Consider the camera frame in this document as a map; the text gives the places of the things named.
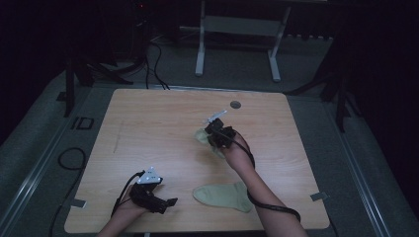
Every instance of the gray carpet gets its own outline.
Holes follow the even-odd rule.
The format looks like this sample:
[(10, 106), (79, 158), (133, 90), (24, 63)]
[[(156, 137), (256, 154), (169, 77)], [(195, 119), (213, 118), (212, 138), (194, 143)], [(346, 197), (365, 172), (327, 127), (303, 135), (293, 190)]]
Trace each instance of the gray carpet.
[[(278, 56), (283, 80), (274, 83), (263, 50), (231, 50), (210, 45), (205, 74), (197, 78), (195, 45), (188, 41), (180, 44), (157, 42), (163, 52), (157, 72), (172, 88), (182, 86), (266, 92), (283, 92), (308, 82), (329, 45), (329, 42), (320, 39), (285, 39)], [(153, 63), (158, 55), (157, 48), (151, 47), (149, 55)], [(58, 92), (64, 90), (62, 75), (51, 81), (20, 126), (0, 148), (0, 208), (4, 210), (11, 204), (20, 184), (38, 159), (43, 157), (53, 136), (62, 128), (62, 136), (50, 149), (47, 169), (10, 236), (47, 236), (55, 211), (77, 177), (76, 171), (63, 170), (58, 166), (58, 154), (75, 146), (82, 148), (89, 156), (113, 91), (120, 87), (144, 88), (144, 75), (142, 70), (127, 76), (127, 80), (135, 82), (133, 86), (98, 79), (94, 88), (77, 87), (77, 107), (70, 118), (62, 117), (64, 104), (55, 100)], [(155, 84), (154, 78), (150, 77), (150, 88), (160, 89)], [(330, 119), (335, 106), (333, 103), (319, 101), (317, 97), (320, 90), (321, 86), (288, 98), (318, 187), (330, 195), (325, 200), (326, 209), (339, 236), (376, 236), (365, 209), (365, 201), (354, 182), (341, 134)], [(71, 129), (76, 117), (94, 119), (92, 129)], [(345, 127), (345, 139), (366, 176), (391, 236), (418, 236), (418, 221), (392, 178), (368, 126), (362, 118), (352, 114), (350, 118), (345, 118)], [(79, 166), (81, 156), (76, 152), (69, 153), (65, 162)], [(57, 216), (53, 236), (94, 236), (65, 233), (63, 224), (68, 211), (65, 206)], [(331, 226), (324, 230), (308, 230), (308, 233), (310, 236), (336, 236)], [(151, 236), (264, 236), (264, 233), (177, 233)]]

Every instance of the table leg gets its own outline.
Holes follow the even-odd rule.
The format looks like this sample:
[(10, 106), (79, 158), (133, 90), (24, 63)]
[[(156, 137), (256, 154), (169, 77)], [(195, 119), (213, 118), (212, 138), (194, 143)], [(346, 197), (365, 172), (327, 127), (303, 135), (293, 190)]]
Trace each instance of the table leg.
[(200, 48), (198, 49), (197, 67), (195, 75), (202, 76), (204, 74), (204, 59), (206, 56), (205, 40), (205, 19), (206, 19), (206, 1), (201, 2), (201, 26), (200, 26)]
[(278, 32), (275, 39), (275, 45), (272, 49), (268, 50), (268, 59), (269, 59), (269, 64), (271, 66), (272, 79), (275, 82), (281, 81), (280, 70), (278, 69), (278, 62), (277, 62), (276, 56), (278, 53), (278, 48), (280, 47), (281, 39), (283, 38), (283, 35), (284, 35), (284, 29), (286, 28), (290, 11), (291, 11), (291, 7), (288, 7), (286, 9), (286, 12), (284, 13), (283, 20), (281, 24), (279, 25)]

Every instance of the metal stand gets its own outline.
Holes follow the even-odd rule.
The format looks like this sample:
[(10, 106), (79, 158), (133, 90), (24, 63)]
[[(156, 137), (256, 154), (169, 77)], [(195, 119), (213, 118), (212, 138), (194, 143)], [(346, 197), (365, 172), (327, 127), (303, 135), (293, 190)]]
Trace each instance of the metal stand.
[(205, 34), (206, 32), (230, 33), (239, 35), (253, 35), (275, 37), (275, 44), (268, 50), (268, 58), (272, 71), (272, 78), (275, 82), (281, 81), (280, 70), (278, 69), (277, 53), (284, 35), (284, 29), (290, 15), (291, 7), (287, 7), (281, 21), (267, 21), (255, 19), (230, 18), (206, 15), (206, 1), (201, 2), (201, 25), (200, 25), (200, 47), (198, 49), (197, 67), (195, 74), (204, 74), (204, 62), (206, 56)]

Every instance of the hand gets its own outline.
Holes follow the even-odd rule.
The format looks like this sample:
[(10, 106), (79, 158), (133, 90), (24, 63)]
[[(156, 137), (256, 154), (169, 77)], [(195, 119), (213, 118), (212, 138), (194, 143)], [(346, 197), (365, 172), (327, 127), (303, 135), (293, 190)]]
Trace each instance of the hand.
[(126, 189), (126, 194), (124, 195), (123, 200), (109, 222), (98, 234), (98, 237), (118, 236), (141, 215), (148, 212), (146, 208), (140, 207), (130, 200), (129, 193), (131, 189), (132, 186), (129, 186)]
[(124, 195), (123, 199), (120, 202), (120, 205), (118, 206), (114, 214), (117, 214), (118, 212), (119, 214), (121, 214), (122, 212), (123, 214), (121, 215), (125, 217), (138, 218), (145, 212), (148, 212), (146, 208), (140, 207), (132, 202), (132, 200), (129, 197), (131, 189), (132, 185), (128, 186), (128, 188), (126, 189), (126, 194)]
[[(250, 153), (247, 142), (238, 132), (234, 136), (234, 140)], [(245, 172), (248, 169), (254, 169), (249, 155), (235, 142), (231, 144), (230, 148), (222, 147), (220, 148), (220, 151), (225, 156), (228, 165), (237, 173)]]

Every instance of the motion capture device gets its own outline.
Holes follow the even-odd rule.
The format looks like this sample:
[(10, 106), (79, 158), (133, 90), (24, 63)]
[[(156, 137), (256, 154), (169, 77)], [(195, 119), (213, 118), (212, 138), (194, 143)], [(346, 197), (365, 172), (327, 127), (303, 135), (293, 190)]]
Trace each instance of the motion capture device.
[(146, 172), (142, 171), (140, 173), (136, 173), (129, 179), (123, 189), (123, 192), (114, 205), (112, 215), (114, 215), (120, 205), (124, 204), (121, 202), (121, 199), (123, 198), (128, 185), (135, 177), (139, 177), (139, 179), (132, 186), (132, 189), (129, 192), (129, 197), (136, 205), (144, 207), (152, 213), (159, 212), (160, 214), (164, 214), (167, 207), (174, 206), (176, 204), (176, 201), (178, 200), (177, 198), (164, 200), (153, 194), (153, 190), (163, 182), (163, 178), (157, 175), (153, 167), (150, 167)]
[(227, 113), (227, 111), (215, 113), (207, 120), (209, 125), (205, 128), (205, 131), (209, 135), (209, 145), (216, 148), (229, 148), (236, 135), (236, 131), (231, 126), (224, 127), (224, 123), (219, 119), (219, 117), (223, 116), (225, 113)]

